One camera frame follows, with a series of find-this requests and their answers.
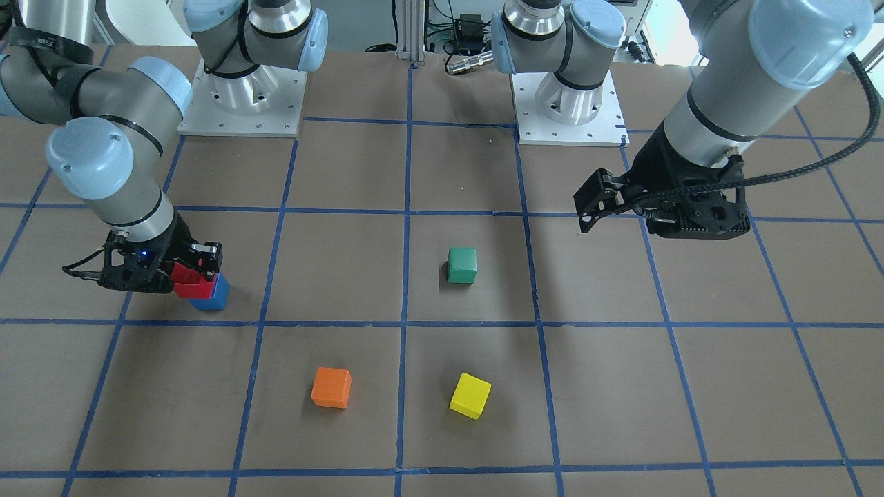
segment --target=yellow cube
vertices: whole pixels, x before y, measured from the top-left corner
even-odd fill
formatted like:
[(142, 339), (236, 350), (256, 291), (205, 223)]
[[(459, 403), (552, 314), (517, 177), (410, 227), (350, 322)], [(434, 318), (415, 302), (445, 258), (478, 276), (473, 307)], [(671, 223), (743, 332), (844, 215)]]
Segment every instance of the yellow cube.
[(461, 379), (457, 382), (454, 396), (448, 407), (466, 417), (478, 419), (485, 409), (485, 402), (488, 401), (488, 393), (491, 390), (491, 383), (467, 373), (461, 373)]

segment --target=white mounting plate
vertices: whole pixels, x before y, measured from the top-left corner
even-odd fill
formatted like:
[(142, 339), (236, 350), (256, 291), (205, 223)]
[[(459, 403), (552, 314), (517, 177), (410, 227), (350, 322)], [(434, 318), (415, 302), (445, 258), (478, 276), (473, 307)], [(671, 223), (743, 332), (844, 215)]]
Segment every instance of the white mounting plate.
[(546, 73), (513, 74), (513, 101), (519, 123), (519, 143), (525, 145), (576, 145), (583, 147), (620, 147), (629, 144), (620, 100), (613, 87), (611, 73), (602, 84), (604, 97), (598, 115), (592, 121), (569, 126), (553, 121), (537, 108), (534, 94)]
[(279, 88), (268, 96), (271, 105), (257, 114), (231, 114), (215, 104), (209, 78), (202, 61), (194, 77), (194, 101), (187, 108), (187, 117), (178, 126), (180, 134), (196, 136), (262, 136), (295, 138), (301, 123), (301, 107), (307, 73), (281, 67), (270, 67), (279, 80)]

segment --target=green cube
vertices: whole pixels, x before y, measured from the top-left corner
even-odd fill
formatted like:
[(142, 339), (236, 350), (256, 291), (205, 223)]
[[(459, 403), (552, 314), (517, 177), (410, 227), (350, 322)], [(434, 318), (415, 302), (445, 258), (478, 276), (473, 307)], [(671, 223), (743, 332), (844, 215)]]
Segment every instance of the green cube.
[(477, 270), (475, 248), (451, 247), (448, 250), (448, 283), (472, 285)]

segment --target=orange cube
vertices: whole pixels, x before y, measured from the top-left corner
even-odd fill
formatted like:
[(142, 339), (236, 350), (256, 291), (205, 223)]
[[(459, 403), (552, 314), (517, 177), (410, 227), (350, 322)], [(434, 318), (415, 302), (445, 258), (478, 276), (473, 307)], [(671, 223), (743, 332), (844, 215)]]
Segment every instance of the orange cube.
[(316, 368), (313, 392), (310, 398), (317, 406), (346, 409), (350, 401), (350, 371), (335, 368)]

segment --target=light blue joint cap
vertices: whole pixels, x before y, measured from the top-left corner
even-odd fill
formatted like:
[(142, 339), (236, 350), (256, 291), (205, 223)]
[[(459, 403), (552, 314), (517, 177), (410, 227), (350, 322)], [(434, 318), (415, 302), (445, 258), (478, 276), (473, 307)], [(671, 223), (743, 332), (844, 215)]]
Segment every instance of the light blue joint cap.
[(134, 154), (126, 135), (101, 118), (78, 118), (46, 142), (46, 159), (62, 184), (83, 200), (117, 193), (132, 174)]
[[(0, 55), (0, 68), (3, 67), (3, 61), (7, 57), (9, 57), (9, 54)], [(4, 116), (9, 116), (11, 118), (27, 119), (27, 117), (22, 114), (18, 108), (16, 108), (15, 104), (12, 103), (12, 100), (9, 99), (9, 96), (6, 95), (6, 88), (3, 88), (2, 83), (0, 83), (0, 114), (3, 114)]]
[(749, 15), (752, 51), (782, 86), (825, 83), (872, 31), (868, 0), (756, 0)]
[(329, 18), (322, 9), (313, 11), (313, 20), (310, 21), (310, 29), (307, 39), (304, 40), (304, 50), (301, 52), (301, 62), (298, 63), (298, 71), (312, 73), (323, 64), (325, 48), (329, 41)]
[(141, 57), (133, 62), (129, 69), (134, 69), (152, 79), (175, 102), (175, 105), (178, 105), (181, 118), (185, 117), (187, 107), (194, 99), (194, 89), (190, 86), (187, 76), (181, 73), (178, 67), (161, 58)]
[(202, 33), (228, 20), (246, 0), (186, 0), (184, 19), (191, 33)]
[(605, 0), (577, 0), (571, 5), (571, 19), (592, 40), (609, 49), (619, 47), (626, 32), (620, 9)]
[(492, 52), (494, 54), (494, 67), (504, 74), (515, 74), (513, 54), (509, 51), (507, 29), (503, 26), (503, 13), (494, 12), (492, 15)]

